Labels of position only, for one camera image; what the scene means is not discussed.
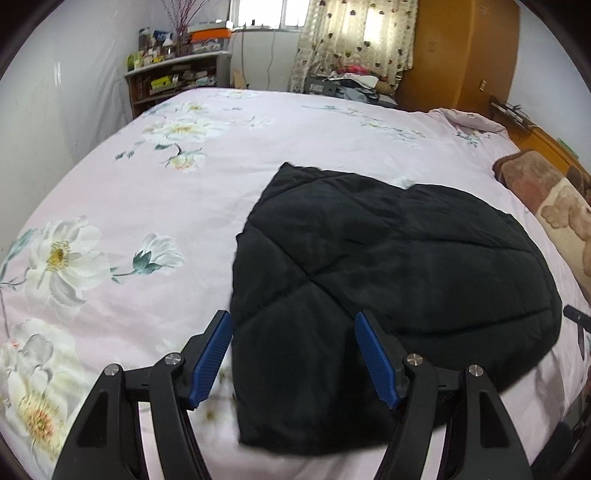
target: white flower print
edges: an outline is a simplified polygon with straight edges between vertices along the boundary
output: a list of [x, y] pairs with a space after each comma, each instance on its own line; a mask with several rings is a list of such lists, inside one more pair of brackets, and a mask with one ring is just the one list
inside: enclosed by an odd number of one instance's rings
[[144, 112], [142, 116], [158, 115], [165, 118], [169, 116], [183, 115], [203, 115], [207, 108], [202, 103], [180, 102], [180, 103], [161, 103], [153, 106], [150, 110]]
[[222, 134], [226, 124], [204, 118], [179, 118], [161, 121], [144, 130], [144, 138], [156, 145], [173, 145], [179, 142], [203, 142]]
[[0, 413], [51, 476], [90, 389], [73, 338], [40, 319], [16, 325], [10, 341], [0, 346], [0, 380]]
[[99, 239], [86, 217], [46, 224], [31, 241], [25, 293], [64, 307], [84, 305], [82, 291], [111, 276], [107, 256], [93, 249]]
[[234, 99], [249, 99], [257, 97], [259, 94], [252, 90], [240, 90], [240, 89], [221, 89], [215, 90], [209, 96], [210, 97], [226, 97]]
[[169, 275], [183, 264], [183, 254], [174, 238], [157, 233], [151, 233], [144, 238], [141, 250], [134, 257], [134, 269], [140, 275], [149, 275], [155, 270]]
[[193, 171], [198, 167], [203, 167], [206, 157], [207, 155], [200, 151], [183, 152], [175, 157], [170, 157], [166, 162], [166, 166], [171, 166], [175, 170], [180, 170], [186, 173]]

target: orange box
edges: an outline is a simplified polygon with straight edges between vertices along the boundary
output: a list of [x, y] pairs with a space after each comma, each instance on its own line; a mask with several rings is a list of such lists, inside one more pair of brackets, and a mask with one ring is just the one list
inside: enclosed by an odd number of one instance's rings
[[212, 28], [210, 30], [201, 30], [199, 32], [191, 33], [191, 41], [205, 41], [210, 38], [231, 38], [232, 30], [229, 28]]

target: bed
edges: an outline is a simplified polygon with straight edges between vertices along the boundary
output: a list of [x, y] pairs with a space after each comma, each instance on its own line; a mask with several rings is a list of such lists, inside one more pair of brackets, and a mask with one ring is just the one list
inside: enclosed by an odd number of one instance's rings
[[[494, 179], [494, 161], [517, 151], [499, 124], [454, 110], [226, 89], [152, 108], [60, 182], [0, 266], [0, 433], [30, 477], [50, 478], [105, 365], [152, 365], [228, 308], [235, 236], [286, 161], [469, 192], [513, 215], [546, 258], [563, 304], [591, 313], [536, 218]], [[551, 352], [502, 395], [530, 462], [586, 382], [585, 344], [582, 359], [577, 326], [563, 318]], [[240, 445], [230, 355], [190, 416], [212, 478], [373, 477], [385, 446], [302, 458]], [[150, 478], [161, 479], [147, 406], [141, 422]], [[425, 480], [437, 476], [443, 438], [437, 429]]]

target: heart pattern curtain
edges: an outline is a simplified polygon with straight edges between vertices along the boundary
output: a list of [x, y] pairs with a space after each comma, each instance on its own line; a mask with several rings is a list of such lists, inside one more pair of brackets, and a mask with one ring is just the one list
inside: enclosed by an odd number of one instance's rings
[[360, 65], [395, 90], [413, 66], [418, 0], [310, 0], [290, 76], [301, 93], [309, 74]]

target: blue gripper pad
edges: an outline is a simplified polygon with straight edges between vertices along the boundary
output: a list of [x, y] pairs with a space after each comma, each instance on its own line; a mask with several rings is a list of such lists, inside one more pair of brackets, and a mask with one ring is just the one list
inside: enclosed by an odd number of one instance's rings
[[193, 408], [197, 408], [209, 396], [231, 340], [232, 318], [226, 312], [212, 333], [193, 370], [193, 383], [189, 394], [189, 402]]
[[362, 312], [355, 316], [355, 337], [379, 399], [386, 402], [388, 408], [395, 408], [400, 399], [396, 393], [394, 369], [377, 335]]

